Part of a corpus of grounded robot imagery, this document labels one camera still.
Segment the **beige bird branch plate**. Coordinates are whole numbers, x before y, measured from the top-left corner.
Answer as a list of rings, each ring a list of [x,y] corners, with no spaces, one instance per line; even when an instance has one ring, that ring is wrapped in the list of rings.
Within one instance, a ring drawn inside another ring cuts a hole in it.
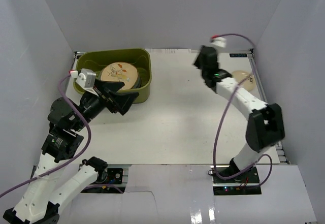
[[[111,82],[134,82],[140,77],[137,68],[127,62],[114,62],[106,66],[99,74],[102,81]]]

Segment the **small cream flower plate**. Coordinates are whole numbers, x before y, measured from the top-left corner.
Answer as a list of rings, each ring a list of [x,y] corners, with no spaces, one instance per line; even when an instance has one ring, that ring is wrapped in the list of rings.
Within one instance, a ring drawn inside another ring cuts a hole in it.
[[[255,78],[249,72],[243,70],[236,70],[232,72],[232,76],[236,79],[238,83],[244,80],[241,86],[247,91],[253,91],[256,86]]]

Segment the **light blue ceramic plate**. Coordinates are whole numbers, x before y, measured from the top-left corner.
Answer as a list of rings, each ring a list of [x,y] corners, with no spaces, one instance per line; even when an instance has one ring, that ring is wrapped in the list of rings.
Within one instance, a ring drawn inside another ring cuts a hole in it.
[[[130,89],[136,89],[141,87],[141,78],[138,77],[136,81],[131,82],[131,81],[126,81],[124,83],[124,86],[121,90],[130,90]]]

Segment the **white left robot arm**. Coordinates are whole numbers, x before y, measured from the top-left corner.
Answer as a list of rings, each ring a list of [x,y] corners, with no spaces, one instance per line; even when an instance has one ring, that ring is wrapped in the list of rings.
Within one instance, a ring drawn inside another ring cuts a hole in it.
[[[108,163],[98,157],[84,159],[81,168],[66,183],[57,188],[56,183],[64,168],[81,154],[77,149],[88,132],[84,148],[90,145],[90,122],[104,109],[124,115],[138,97],[138,92],[120,93],[123,82],[105,82],[96,79],[84,92],[79,104],[64,92],[55,100],[48,115],[49,134],[41,148],[39,163],[30,180],[22,183],[27,190],[15,207],[4,212],[8,223],[57,223],[61,212],[76,195],[89,188],[102,185],[113,187],[121,178],[114,178]]]

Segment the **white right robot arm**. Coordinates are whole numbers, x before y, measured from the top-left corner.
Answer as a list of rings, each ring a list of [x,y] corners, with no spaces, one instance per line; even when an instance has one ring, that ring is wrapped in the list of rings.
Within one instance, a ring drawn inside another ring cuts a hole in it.
[[[228,101],[226,109],[233,105],[247,120],[246,143],[231,159],[229,166],[214,174],[222,180],[242,182],[265,152],[285,137],[281,107],[268,104],[248,92],[241,83],[218,63],[216,48],[202,46],[193,63],[201,71],[206,86]]]

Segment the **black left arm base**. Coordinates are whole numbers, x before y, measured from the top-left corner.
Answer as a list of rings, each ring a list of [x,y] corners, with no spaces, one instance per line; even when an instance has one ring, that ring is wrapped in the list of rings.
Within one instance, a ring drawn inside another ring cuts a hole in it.
[[[81,193],[88,194],[122,194],[125,191],[123,183],[123,168],[109,168],[100,180],[91,184],[97,187],[87,188],[81,191]]]

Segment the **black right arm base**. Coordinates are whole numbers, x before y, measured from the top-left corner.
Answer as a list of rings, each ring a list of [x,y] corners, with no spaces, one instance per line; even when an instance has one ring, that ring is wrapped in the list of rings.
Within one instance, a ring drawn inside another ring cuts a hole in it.
[[[215,196],[246,196],[261,195],[259,186],[260,179],[256,167],[237,176],[234,179],[222,180],[218,178],[214,169],[211,168],[207,174],[212,177],[212,187]]]

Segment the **olive green plastic bin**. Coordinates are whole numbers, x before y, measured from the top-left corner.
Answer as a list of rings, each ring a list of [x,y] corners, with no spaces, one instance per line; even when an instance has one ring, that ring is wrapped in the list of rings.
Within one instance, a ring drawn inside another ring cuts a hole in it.
[[[134,65],[141,78],[141,87],[130,90],[120,89],[118,92],[138,92],[139,96],[134,103],[145,102],[150,95],[151,61],[149,53],[144,49],[136,48],[88,52],[78,59],[76,70],[81,70],[82,68],[90,69],[96,73],[96,78],[99,79],[100,72],[106,66],[114,62],[126,62]]]

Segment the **blue label sticker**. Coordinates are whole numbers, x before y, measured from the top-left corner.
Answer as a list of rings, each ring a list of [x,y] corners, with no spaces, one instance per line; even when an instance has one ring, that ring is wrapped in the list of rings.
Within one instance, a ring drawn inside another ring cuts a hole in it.
[[[229,55],[232,58],[247,57],[247,54],[246,53],[230,53]]]

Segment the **white paper sheets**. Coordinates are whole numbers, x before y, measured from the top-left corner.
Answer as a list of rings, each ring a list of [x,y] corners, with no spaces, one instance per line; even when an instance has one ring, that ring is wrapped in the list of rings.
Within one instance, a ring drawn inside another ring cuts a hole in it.
[[[161,53],[161,54],[192,54],[191,49],[179,49],[179,48],[147,48],[149,53]]]

